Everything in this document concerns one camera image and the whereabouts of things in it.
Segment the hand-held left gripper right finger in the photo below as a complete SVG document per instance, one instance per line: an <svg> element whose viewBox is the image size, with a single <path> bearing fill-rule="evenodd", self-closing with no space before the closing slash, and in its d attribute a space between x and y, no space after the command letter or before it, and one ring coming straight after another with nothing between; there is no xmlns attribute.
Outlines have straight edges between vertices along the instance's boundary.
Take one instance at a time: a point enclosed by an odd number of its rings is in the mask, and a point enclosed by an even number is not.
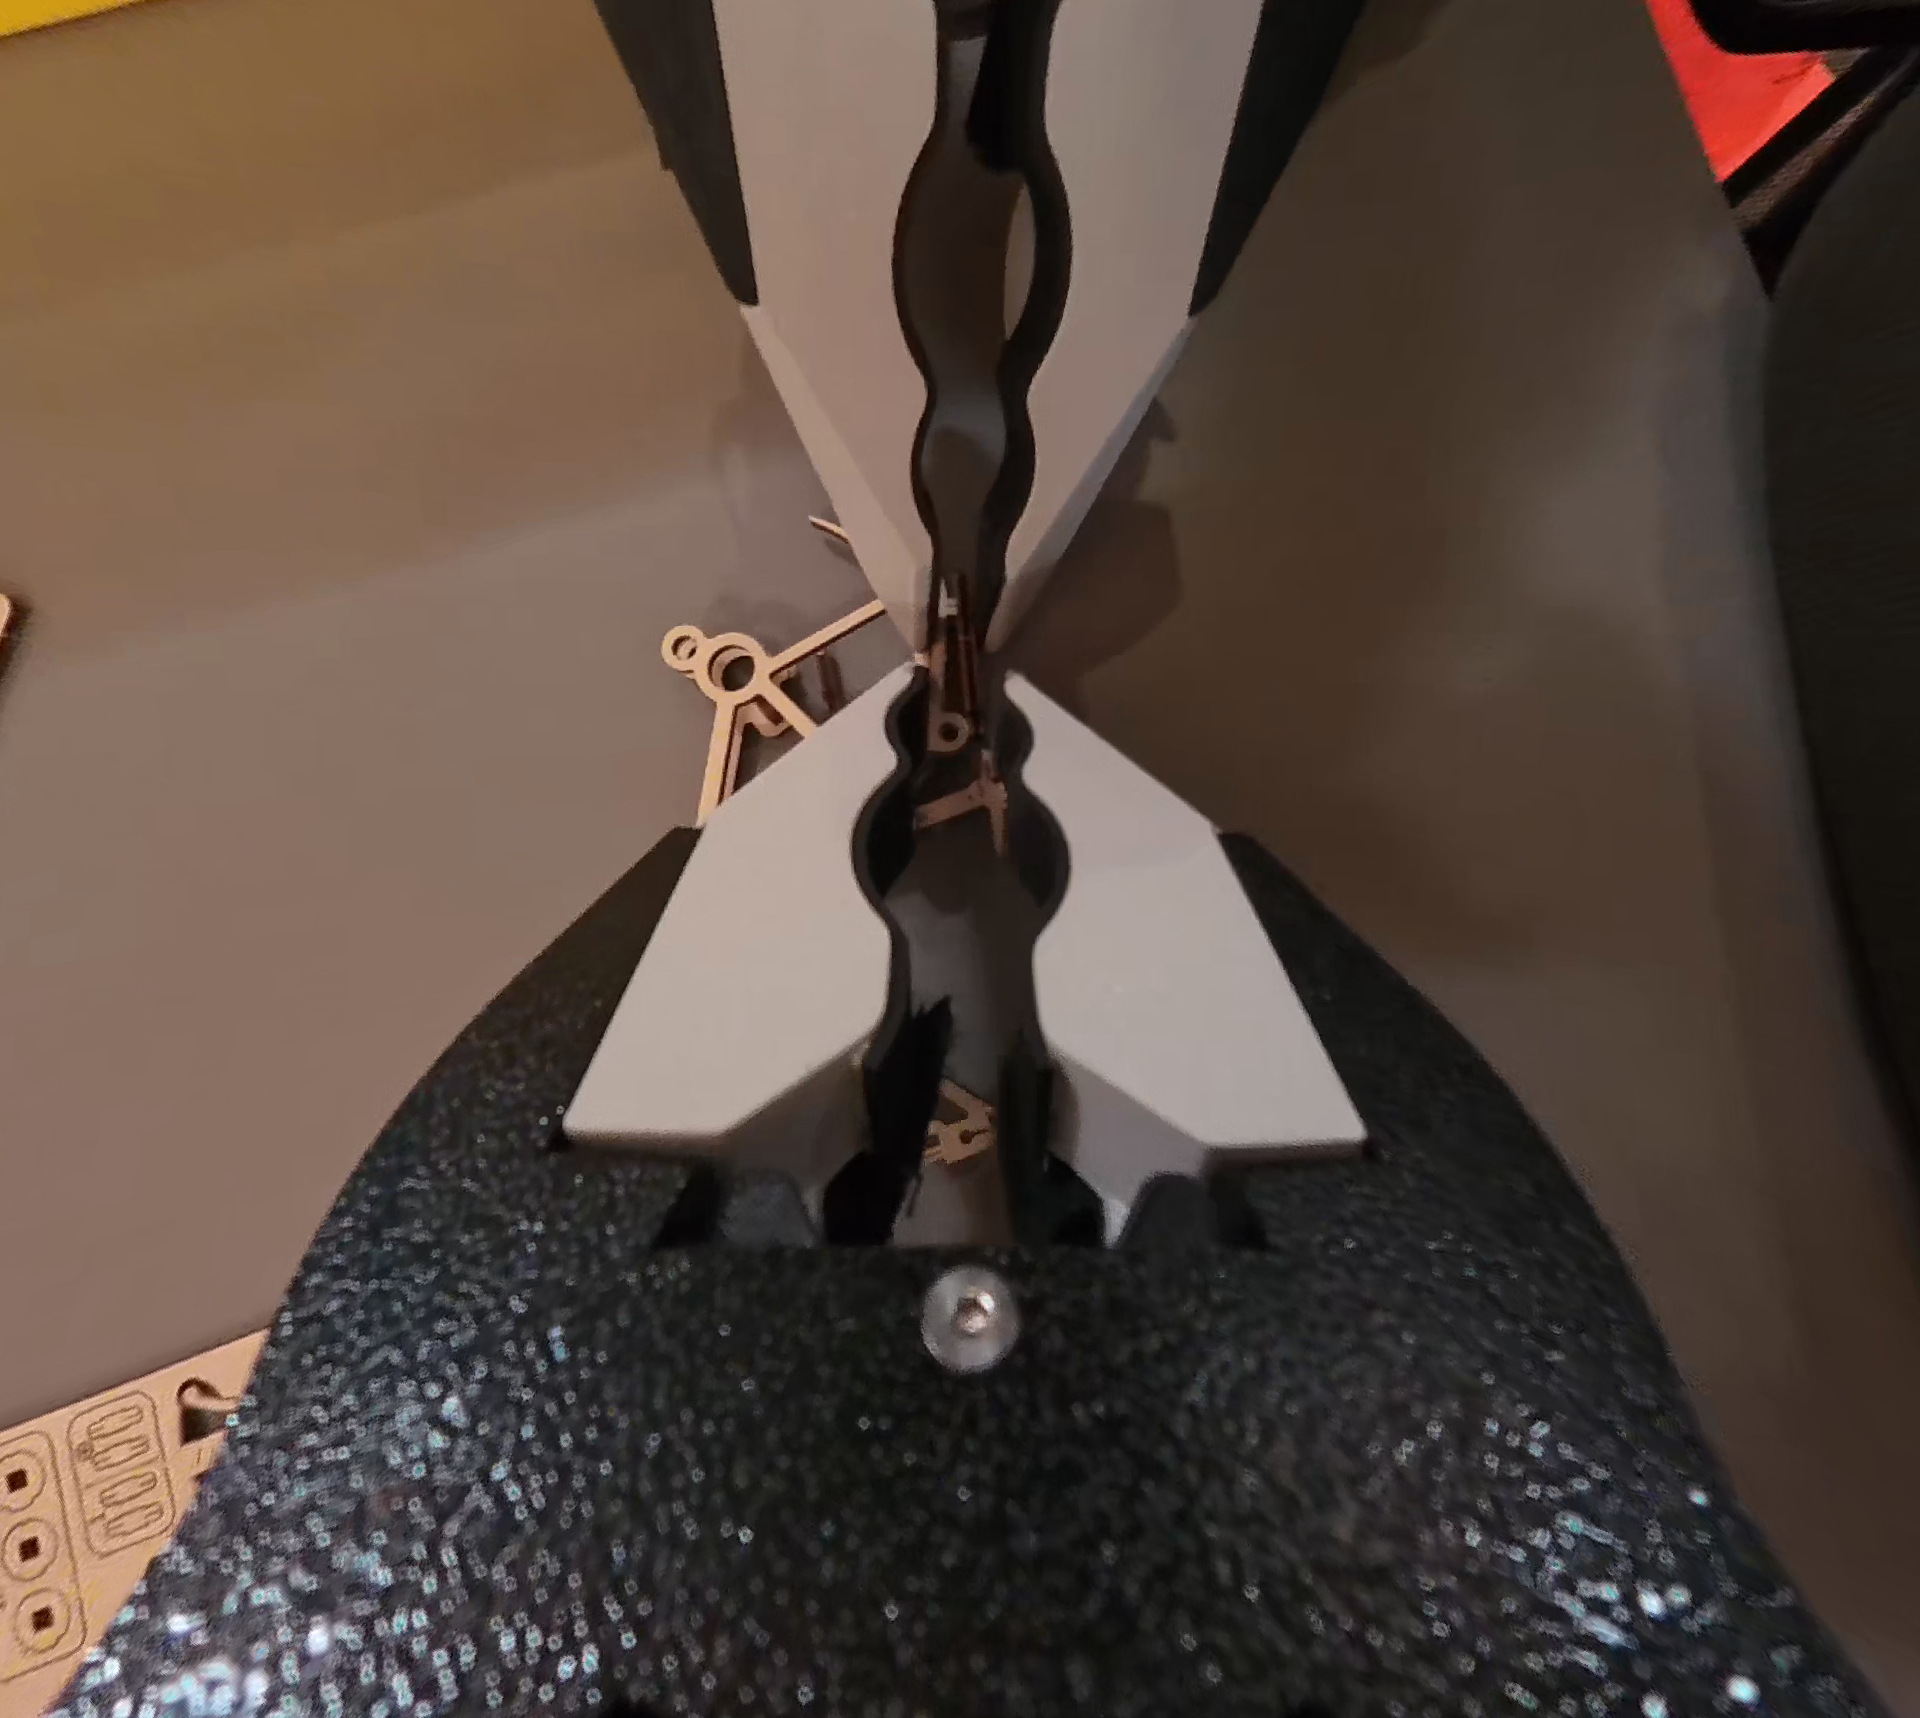
<svg viewBox="0 0 1920 1718"><path fill-rule="evenodd" d="M1222 832L1025 676L1005 698L1031 736L1021 785L1067 853L1034 946L1065 1080L1049 1143L1106 1239L1155 1179L1361 1155L1369 1131Z"/></svg>

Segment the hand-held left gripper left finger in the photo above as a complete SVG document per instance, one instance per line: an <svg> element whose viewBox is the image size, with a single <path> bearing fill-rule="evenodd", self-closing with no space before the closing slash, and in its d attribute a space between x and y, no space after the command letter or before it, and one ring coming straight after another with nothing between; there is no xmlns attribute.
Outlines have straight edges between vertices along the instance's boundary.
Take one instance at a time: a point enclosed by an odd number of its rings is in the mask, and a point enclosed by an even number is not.
<svg viewBox="0 0 1920 1718"><path fill-rule="evenodd" d="M893 998L856 825L921 676L877 680L705 822L566 1107L572 1147L785 1175L822 1213L866 1134L856 1064Z"/></svg>

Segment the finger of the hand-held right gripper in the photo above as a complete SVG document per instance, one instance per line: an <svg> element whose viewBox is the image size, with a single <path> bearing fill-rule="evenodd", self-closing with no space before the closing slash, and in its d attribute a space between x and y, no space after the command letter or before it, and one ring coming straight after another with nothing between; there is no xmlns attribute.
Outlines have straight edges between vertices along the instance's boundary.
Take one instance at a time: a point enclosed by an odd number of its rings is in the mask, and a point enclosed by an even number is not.
<svg viewBox="0 0 1920 1718"><path fill-rule="evenodd" d="M1007 651L1188 345L1267 0L1054 0L1026 100Z"/></svg>
<svg viewBox="0 0 1920 1718"><path fill-rule="evenodd" d="M935 0L711 0L753 303L740 309L875 598L924 652L938 361L986 305L958 49Z"/></svg>

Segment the small notched wooden part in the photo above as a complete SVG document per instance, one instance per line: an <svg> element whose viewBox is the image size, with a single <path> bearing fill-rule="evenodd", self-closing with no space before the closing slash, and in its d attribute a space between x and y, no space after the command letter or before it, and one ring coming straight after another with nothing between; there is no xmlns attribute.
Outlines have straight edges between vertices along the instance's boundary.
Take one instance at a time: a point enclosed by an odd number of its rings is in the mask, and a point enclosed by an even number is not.
<svg viewBox="0 0 1920 1718"><path fill-rule="evenodd" d="M961 1168L997 1148L997 1109L976 1093L945 1078L924 1132L924 1164Z"/></svg>

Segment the small wooden ring strut part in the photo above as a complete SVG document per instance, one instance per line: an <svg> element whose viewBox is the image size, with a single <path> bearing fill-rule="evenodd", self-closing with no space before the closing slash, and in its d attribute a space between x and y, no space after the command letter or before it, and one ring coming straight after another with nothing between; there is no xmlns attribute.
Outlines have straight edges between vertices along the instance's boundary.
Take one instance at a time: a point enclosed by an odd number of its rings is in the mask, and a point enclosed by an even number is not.
<svg viewBox="0 0 1920 1718"><path fill-rule="evenodd" d="M975 716L932 707L927 723L924 767L915 782L912 830L982 816L997 857L1008 848L1008 794L997 752Z"/></svg>

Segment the wooden model frame part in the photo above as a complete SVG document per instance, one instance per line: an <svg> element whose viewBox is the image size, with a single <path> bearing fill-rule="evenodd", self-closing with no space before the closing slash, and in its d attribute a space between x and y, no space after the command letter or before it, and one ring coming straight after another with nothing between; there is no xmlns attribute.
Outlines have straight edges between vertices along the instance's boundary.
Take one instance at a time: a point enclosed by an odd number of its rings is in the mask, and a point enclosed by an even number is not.
<svg viewBox="0 0 1920 1718"><path fill-rule="evenodd" d="M886 603L872 597L779 652L747 630L709 632L683 624L665 632L662 662L690 680L713 709L694 813L699 826L739 791L751 741L806 743L848 707L852 696L837 651L886 614Z"/></svg>

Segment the slotted wooden strip part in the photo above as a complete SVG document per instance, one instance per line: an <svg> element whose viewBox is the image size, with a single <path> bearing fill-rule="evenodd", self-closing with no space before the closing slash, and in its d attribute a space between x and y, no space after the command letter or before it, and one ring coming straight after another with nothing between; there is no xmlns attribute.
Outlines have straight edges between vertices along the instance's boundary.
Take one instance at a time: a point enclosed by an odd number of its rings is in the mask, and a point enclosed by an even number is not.
<svg viewBox="0 0 1920 1718"><path fill-rule="evenodd" d="M965 575L938 583L928 620L927 672L932 716L975 726L980 716L978 641Z"/></svg>

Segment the wide wooden parts sheet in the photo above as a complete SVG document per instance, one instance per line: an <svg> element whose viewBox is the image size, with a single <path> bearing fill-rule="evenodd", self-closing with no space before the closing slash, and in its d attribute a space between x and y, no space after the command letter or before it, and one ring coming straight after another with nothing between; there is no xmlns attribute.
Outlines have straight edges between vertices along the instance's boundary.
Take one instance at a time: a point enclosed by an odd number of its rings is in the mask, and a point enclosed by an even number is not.
<svg viewBox="0 0 1920 1718"><path fill-rule="evenodd" d="M268 1331L2 1436L2 1712L49 1710L181 1533Z"/></svg>

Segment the red panel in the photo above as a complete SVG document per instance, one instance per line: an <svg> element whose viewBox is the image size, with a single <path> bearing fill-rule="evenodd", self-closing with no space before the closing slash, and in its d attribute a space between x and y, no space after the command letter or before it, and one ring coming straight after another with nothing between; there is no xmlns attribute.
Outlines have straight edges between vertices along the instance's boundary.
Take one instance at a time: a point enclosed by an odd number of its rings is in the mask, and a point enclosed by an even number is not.
<svg viewBox="0 0 1920 1718"><path fill-rule="evenodd" d="M1714 180L1745 197L1817 147L1876 89L1873 47L1728 51L1693 0L1645 0Z"/></svg>

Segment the black office chair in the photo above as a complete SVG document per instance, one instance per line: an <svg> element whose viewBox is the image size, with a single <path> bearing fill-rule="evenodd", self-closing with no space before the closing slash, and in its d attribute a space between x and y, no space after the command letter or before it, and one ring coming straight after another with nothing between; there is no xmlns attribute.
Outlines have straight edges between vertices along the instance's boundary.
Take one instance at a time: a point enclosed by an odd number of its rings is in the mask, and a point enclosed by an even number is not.
<svg viewBox="0 0 1920 1718"><path fill-rule="evenodd" d="M1916 1666L1916 0L1689 3L1727 54L1883 69L1879 109L1742 238L1769 292L1761 493L1815 890L1887 1134L1887 1203L1837 1194L1807 1237L1808 1345L1867 1441L1822 1506L1891 1562L1883 1663Z"/></svg>

